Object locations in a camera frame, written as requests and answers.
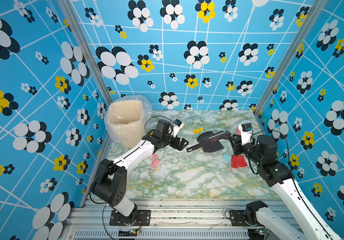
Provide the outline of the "black dustpan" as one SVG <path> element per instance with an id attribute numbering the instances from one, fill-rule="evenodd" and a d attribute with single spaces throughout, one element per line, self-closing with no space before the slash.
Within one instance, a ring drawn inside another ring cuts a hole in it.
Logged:
<path id="1" fill-rule="evenodd" d="M 214 141 L 214 142 L 208 141 L 205 139 L 205 136 L 206 136 L 206 133 L 203 133 L 200 136 L 198 136 L 197 138 L 198 144 L 187 148 L 187 152 L 190 153 L 194 150 L 202 149 L 203 152 L 205 153 L 214 153 L 224 148 L 223 145 L 220 143 L 220 141 Z"/>

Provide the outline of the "cartoon face hand brush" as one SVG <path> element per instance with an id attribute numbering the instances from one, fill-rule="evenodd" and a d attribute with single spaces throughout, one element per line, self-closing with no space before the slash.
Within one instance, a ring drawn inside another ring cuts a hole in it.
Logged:
<path id="1" fill-rule="evenodd" d="M 223 139 L 228 139 L 231 136 L 231 133 L 229 131 L 219 131 L 217 133 L 214 133 L 212 131 L 206 132 L 205 139 L 208 141 L 219 141 Z"/>

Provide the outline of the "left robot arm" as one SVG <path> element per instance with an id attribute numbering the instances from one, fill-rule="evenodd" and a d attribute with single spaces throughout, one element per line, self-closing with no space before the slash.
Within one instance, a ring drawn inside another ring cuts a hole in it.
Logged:
<path id="1" fill-rule="evenodd" d="M 182 151 L 189 143 L 178 137 L 183 126 L 178 119 L 173 122 L 159 120 L 156 127 L 128 152 L 114 160 L 104 159 L 99 163 L 90 191 L 118 212 L 120 221 L 132 224 L 137 218 L 138 207 L 126 196 L 128 174 L 159 149 L 170 146 Z"/>

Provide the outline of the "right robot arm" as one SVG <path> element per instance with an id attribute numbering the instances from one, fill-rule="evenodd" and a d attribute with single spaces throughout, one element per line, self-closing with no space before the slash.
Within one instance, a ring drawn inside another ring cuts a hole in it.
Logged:
<path id="1" fill-rule="evenodd" d="M 255 173 L 280 197 L 300 229 L 279 218 L 263 201 L 246 205 L 245 219 L 249 225 L 262 225 L 281 240 L 341 239 L 303 194 L 290 169 L 277 159 L 278 145 L 272 137 L 260 135 L 248 143 L 240 136 L 230 136 L 229 140 L 234 155 L 245 155 L 251 164 L 256 164 Z"/>

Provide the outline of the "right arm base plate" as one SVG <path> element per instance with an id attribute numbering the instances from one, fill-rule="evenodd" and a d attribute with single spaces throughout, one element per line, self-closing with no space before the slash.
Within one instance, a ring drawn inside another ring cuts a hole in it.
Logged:
<path id="1" fill-rule="evenodd" d="M 264 227 L 257 221 L 256 212 L 251 210 L 230 210 L 227 217 L 233 227 Z"/>

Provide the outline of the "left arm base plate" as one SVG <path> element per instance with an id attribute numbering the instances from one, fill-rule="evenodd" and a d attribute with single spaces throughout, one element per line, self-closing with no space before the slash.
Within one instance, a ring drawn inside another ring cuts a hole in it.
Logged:
<path id="1" fill-rule="evenodd" d="M 151 220 L 150 210 L 135 210 L 128 217 L 116 210 L 111 211 L 110 226 L 149 226 Z"/>

